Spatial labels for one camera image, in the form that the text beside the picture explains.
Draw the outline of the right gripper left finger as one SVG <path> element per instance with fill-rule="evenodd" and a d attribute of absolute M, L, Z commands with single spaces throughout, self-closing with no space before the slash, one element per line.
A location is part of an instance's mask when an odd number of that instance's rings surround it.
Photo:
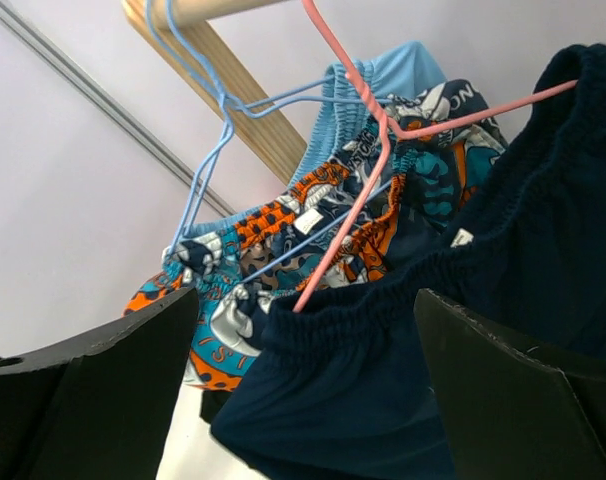
<path fill-rule="evenodd" d="M 67 340 L 0 357 L 0 479 L 153 479 L 198 309 L 183 288 Z"/>

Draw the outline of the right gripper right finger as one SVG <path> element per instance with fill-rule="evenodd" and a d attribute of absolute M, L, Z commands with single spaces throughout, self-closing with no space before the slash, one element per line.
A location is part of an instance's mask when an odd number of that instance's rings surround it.
<path fill-rule="evenodd" d="M 606 363 L 432 290 L 414 315 L 460 479 L 606 479 Z"/>

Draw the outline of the colourful patterned shorts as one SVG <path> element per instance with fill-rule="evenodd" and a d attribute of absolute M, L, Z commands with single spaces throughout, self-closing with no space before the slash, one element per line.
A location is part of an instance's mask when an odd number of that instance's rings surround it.
<path fill-rule="evenodd" d="M 181 239 L 162 270 L 126 306 L 141 310 L 182 287 L 199 296 L 184 379 L 237 387 L 262 349 L 272 302 L 301 292 L 369 179 L 380 154 L 369 119 L 325 163 L 229 226 Z M 506 140 L 493 119 L 414 140 L 389 159 L 321 288 L 374 282 L 437 237 L 485 180 Z"/>

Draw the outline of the blue hanger of patterned shorts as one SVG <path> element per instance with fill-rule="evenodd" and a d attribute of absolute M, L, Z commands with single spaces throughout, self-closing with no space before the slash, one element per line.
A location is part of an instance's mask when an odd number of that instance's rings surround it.
<path fill-rule="evenodd" d="M 405 132 L 400 129 L 398 123 L 391 117 L 389 117 L 381 105 L 378 103 L 369 85 L 363 80 L 359 71 L 349 58 L 349 55 L 344 50 L 339 40 L 336 38 L 322 15 L 320 14 L 317 6 L 312 0 L 303 0 L 303 8 L 310 18 L 311 22 L 318 30 L 320 35 L 323 37 L 329 48 L 337 56 L 338 60 L 343 64 L 346 69 L 346 79 L 352 84 L 356 92 L 358 93 L 362 103 L 367 107 L 370 113 L 377 120 L 379 125 L 379 138 L 381 140 L 381 153 L 377 160 L 377 163 L 372 170 L 368 182 L 363 187 L 359 197 L 355 201 L 352 209 L 344 214 L 343 216 L 336 219 L 336 222 L 341 225 L 336 236 L 332 240 L 325 256 L 318 264 L 316 270 L 312 274 L 305 287 L 307 293 L 315 290 L 325 272 L 332 263 L 332 258 L 337 253 L 342 245 L 343 239 L 349 233 L 351 225 L 354 223 L 358 214 L 363 208 L 363 205 L 370 200 L 372 190 L 376 181 L 379 179 L 383 167 L 385 166 L 388 157 L 391 152 L 391 145 L 389 141 L 389 133 L 393 132 L 398 138 L 400 138 Z M 212 93 L 215 100 L 219 103 L 220 111 L 224 116 L 223 130 L 219 139 L 219 142 L 212 149 L 212 151 L 205 157 L 201 165 L 198 167 L 192 185 L 190 187 L 190 193 L 188 200 L 183 212 L 182 218 L 179 223 L 177 232 L 172 240 L 173 244 L 178 242 L 178 238 L 181 234 L 186 231 L 186 228 L 193 223 L 193 220 L 198 213 L 202 198 L 204 197 L 206 187 L 209 184 L 207 179 L 201 180 L 201 174 L 206 171 L 208 175 L 211 175 L 214 166 L 218 160 L 219 152 L 223 147 L 231 140 L 235 133 L 233 120 L 227 111 L 227 106 L 231 105 L 235 110 L 241 111 L 244 115 L 250 118 L 262 118 L 276 110 L 279 110 L 290 104 L 300 101 L 313 101 L 313 102 L 330 102 L 337 103 L 339 100 L 334 97 L 314 97 L 314 96 L 303 96 L 301 93 L 307 91 L 314 86 L 320 85 L 321 81 L 316 81 L 310 84 L 306 84 L 298 89 L 289 90 L 283 94 L 269 97 L 251 104 L 242 103 L 237 97 L 230 94 L 227 89 L 221 83 L 219 75 L 216 73 L 212 63 L 206 59 L 205 56 L 198 53 L 194 48 L 190 47 L 188 52 L 192 57 L 198 61 L 198 63 L 205 69 L 205 72 L 210 77 L 213 86 Z"/>

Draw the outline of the navy blue shorts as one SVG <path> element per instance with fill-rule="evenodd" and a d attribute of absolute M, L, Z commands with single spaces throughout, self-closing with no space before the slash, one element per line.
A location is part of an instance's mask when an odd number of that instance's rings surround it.
<path fill-rule="evenodd" d="M 606 45 L 559 51 L 524 130 L 445 231 L 383 279 L 270 309 L 214 418 L 272 479 L 450 479 L 413 307 L 428 288 L 547 343 L 606 356 Z"/>

